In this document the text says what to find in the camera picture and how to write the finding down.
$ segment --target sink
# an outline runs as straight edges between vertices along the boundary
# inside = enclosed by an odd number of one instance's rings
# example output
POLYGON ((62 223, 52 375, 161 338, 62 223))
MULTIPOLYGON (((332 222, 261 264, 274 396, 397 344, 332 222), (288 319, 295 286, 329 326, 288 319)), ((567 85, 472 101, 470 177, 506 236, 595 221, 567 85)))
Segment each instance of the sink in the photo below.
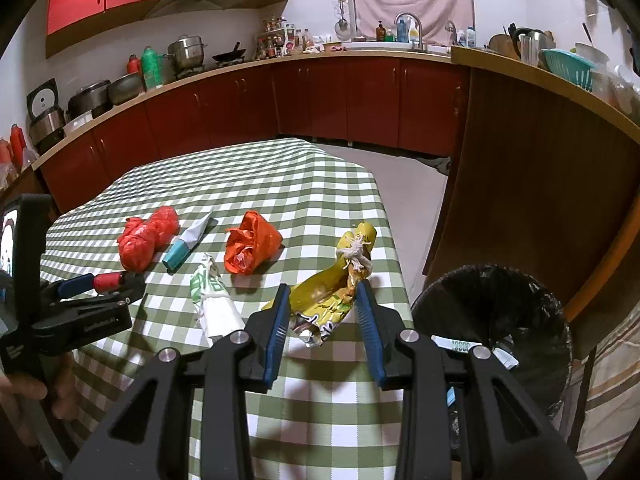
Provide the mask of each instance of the sink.
MULTIPOLYGON (((412 50, 410 43, 396 43, 391 41, 351 41, 343 43, 342 46, 347 50, 389 50, 393 52, 416 52, 412 50)), ((425 52, 427 54, 439 54, 440 56, 449 56, 450 51, 444 46, 427 45, 425 52)))

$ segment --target tiled floor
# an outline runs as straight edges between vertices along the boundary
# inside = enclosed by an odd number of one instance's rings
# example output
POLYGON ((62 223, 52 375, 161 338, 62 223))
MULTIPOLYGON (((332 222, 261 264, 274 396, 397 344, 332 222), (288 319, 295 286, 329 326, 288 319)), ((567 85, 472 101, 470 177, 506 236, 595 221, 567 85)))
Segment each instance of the tiled floor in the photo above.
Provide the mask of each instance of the tiled floor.
POLYGON ((404 285, 413 303, 424 285, 422 268, 436 227, 447 177, 412 158, 319 144, 367 168, 376 179, 396 243, 404 285))

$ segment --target cabinet handle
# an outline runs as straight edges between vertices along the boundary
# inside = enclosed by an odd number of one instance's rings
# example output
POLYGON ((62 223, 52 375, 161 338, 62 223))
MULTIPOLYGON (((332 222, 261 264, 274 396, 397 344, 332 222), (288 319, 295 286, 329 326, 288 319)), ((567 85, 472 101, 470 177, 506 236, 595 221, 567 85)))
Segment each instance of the cabinet handle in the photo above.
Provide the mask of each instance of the cabinet handle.
POLYGON ((460 85, 456 86, 453 91, 453 116, 457 117, 460 113, 460 85))

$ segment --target metal screw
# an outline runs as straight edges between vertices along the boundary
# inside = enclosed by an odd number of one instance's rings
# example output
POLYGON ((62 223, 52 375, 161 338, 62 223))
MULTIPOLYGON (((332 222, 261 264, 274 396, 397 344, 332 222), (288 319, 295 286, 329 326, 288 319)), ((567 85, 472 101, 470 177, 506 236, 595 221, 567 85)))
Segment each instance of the metal screw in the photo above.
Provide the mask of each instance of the metal screw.
POLYGON ((415 343, 416 341, 418 341, 418 339, 420 339, 420 334, 418 334, 415 330, 407 328, 405 330, 402 330, 402 332, 400 333, 400 339, 402 339, 402 341, 404 341, 405 343, 415 343))
POLYGON ((158 352, 158 358, 163 363, 170 363, 177 356, 177 352, 173 348, 163 348, 158 352))
POLYGON ((244 330, 236 330, 229 336, 229 339, 231 339, 233 344, 241 345, 249 341, 249 335, 244 330))
POLYGON ((486 346, 474 346, 472 352, 478 359, 488 359, 491 357, 491 350, 486 346))

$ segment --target green bottle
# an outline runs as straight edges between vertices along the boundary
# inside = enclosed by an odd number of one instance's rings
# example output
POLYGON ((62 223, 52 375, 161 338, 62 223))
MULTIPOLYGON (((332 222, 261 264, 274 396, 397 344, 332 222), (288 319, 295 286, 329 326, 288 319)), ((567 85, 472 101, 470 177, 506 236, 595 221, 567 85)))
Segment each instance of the green bottle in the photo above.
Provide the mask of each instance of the green bottle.
POLYGON ((142 73, 145 78, 146 90, 149 91, 162 86, 160 67, 158 66, 158 54, 156 54, 156 51, 150 46, 146 47, 140 61, 142 62, 142 73))

